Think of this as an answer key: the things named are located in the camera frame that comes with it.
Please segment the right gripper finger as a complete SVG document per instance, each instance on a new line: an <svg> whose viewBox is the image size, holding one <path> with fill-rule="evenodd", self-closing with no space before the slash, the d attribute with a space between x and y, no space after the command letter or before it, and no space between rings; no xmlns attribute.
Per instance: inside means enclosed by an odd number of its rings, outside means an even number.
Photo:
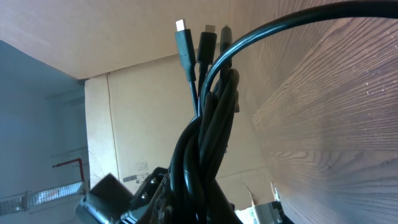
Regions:
<svg viewBox="0 0 398 224"><path fill-rule="evenodd" d="M75 208L83 223L166 223L174 177L171 168L156 168L132 194L114 175L98 182Z"/></svg>

